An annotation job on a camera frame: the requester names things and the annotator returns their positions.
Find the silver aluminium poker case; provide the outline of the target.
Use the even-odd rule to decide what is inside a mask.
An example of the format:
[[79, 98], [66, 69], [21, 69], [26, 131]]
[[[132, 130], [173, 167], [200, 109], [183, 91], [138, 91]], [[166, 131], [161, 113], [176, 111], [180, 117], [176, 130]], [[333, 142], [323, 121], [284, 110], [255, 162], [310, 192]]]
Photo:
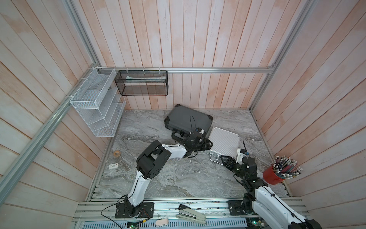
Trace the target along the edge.
[[223, 164], [221, 156], [237, 158], [237, 150], [239, 149], [240, 137], [238, 134], [229, 132], [227, 130], [213, 127], [209, 135], [209, 140], [213, 143], [210, 149], [209, 160]]

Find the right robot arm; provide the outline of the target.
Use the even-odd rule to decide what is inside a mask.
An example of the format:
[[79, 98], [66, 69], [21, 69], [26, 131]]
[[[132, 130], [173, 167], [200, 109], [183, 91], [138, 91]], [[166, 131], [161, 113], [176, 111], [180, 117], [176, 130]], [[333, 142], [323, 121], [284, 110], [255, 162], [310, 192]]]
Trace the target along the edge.
[[255, 159], [245, 156], [241, 163], [230, 156], [221, 156], [223, 166], [240, 178], [238, 183], [247, 191], [242, 200], [228, 201], [230, 215], [257, 214], [272, 229], [321, 229], [314, 219], [306, 219], [281, 200], [257, 176]]

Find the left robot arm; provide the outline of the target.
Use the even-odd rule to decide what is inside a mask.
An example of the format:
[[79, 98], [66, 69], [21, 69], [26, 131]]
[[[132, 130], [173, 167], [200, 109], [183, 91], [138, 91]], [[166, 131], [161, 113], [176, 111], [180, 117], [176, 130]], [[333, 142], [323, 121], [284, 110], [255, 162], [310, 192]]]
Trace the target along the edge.
[[136, 208], [144, 201], [150, 180], [161, 172], [168, 160], [191, 158], [193, 152], [207, 151], [214, 145], [205, 137], [205, 131], [201, 128], [193, 130], [186, 138], [178, 137], [176, 134], [176, 131], [172, 132], [175, 145], [166, 145], [155, 140], [136, 159], [136, 178], [130, 193], [124, 200], [128, 207]]

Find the dark grey poker case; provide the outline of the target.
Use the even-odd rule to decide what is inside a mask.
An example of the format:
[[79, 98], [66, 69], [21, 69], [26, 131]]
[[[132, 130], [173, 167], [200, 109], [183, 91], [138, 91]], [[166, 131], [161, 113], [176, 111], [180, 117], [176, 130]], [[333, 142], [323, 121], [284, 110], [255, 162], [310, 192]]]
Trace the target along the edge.
[[166, 129], [172, 131], [172, 139], [183, 141], [197, 128], [204, 130], [206, 137], [213, 122], [209, 114], [177, 104], [164, 120]]

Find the red pencil cup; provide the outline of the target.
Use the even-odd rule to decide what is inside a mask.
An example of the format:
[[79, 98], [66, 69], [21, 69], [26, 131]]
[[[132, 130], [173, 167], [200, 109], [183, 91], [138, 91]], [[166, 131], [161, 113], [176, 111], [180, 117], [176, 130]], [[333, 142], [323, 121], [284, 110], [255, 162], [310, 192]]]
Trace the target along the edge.
[[273, 164], [263, 172], [266, 183], [276, 185], [287, 179], [297, 178], [303, 169], [298, 162], [286, 156], [276, 156]]

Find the grey stapler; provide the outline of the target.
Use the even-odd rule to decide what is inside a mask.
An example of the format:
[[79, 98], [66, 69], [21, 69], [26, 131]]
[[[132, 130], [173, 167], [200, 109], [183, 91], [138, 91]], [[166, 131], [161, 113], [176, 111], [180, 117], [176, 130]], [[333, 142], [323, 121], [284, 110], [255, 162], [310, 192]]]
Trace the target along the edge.
[[176, 218], [183, 219], [190, 222], [195, 222], [198, 224], [205, 225], [206, 217], [204, 214], [191, 209], [190, 207], [180, 204], [178, 207], [179, 213], [176, 215]]

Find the pink eraser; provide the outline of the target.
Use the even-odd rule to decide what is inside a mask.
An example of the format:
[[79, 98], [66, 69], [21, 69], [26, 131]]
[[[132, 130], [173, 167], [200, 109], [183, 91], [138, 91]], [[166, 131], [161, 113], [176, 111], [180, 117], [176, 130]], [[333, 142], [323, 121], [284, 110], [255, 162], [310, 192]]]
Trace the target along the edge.
[[169, 224], [169, 219], [159, 219], [155, 222], [156, 227], [162, 227]]

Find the tape roll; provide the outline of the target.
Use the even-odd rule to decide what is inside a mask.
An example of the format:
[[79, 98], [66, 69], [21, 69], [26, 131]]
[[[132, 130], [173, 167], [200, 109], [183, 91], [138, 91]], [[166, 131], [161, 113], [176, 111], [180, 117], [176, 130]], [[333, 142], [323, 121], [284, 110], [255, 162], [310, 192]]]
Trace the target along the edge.
[[121, 156], [121, 151], [120, 151], [120, 150], [116, 150], [116, 151], [114, 151], [114, 152], [113, 152], [113, 156], [114, 156], [115, 158], [120, 157], [120, 156]]

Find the small white card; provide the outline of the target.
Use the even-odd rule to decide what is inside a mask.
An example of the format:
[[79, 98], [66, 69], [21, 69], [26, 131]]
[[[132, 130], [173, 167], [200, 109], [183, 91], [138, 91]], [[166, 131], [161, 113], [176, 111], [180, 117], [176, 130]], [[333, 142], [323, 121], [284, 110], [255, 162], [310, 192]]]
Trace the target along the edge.
[[109, 169], [117, 169], [117, 168], [118, 168], [118, 166], [119, 166], [119, 164], [118, 164], [118, 163], [114, 163], [114, 164], [110, 164], [110, 165], [108, 166], [108, 168], [109, 168]]

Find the black mesh basket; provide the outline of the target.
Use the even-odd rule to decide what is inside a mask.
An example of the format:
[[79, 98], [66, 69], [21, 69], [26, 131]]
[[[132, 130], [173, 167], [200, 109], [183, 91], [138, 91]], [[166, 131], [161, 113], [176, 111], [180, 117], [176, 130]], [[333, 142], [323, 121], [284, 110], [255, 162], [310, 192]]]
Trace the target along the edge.
[[162, 70], [119, 70], [115, 84], [122, 96], [167, 96], [168, 72]]

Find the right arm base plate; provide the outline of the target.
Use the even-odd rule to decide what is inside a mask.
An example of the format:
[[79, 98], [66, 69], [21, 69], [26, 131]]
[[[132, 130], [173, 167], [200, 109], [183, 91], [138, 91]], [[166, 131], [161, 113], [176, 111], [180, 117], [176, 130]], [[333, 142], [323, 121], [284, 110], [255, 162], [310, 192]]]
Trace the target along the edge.
[[243, 201], [241, 200], [229, 200], [227, 202], [229, 207], [229, 212], [231, 216], [241, 216], [241, 215], [252, 215], [251, 210], [245, 210], [243, 207]]

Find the aluminium frame rail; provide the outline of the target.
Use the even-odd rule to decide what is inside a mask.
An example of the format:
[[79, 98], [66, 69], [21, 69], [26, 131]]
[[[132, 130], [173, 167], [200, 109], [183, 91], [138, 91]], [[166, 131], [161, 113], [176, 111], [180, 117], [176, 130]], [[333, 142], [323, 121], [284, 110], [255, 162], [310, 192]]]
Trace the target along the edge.
[[272, 73], [270, 67], [114, 67], [116, 71], [167, 71], [168, 73]]

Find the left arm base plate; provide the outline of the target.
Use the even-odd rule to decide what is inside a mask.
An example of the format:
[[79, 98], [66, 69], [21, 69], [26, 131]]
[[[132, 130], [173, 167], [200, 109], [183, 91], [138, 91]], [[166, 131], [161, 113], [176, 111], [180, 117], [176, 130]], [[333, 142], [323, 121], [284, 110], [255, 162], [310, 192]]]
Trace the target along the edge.
[[131, 218], [152, 218], [154, 211], [153, 202], [142, 202], [134, 207], [130, 203], [119, 203], [116, 205], [116, 219], [131, 219]]

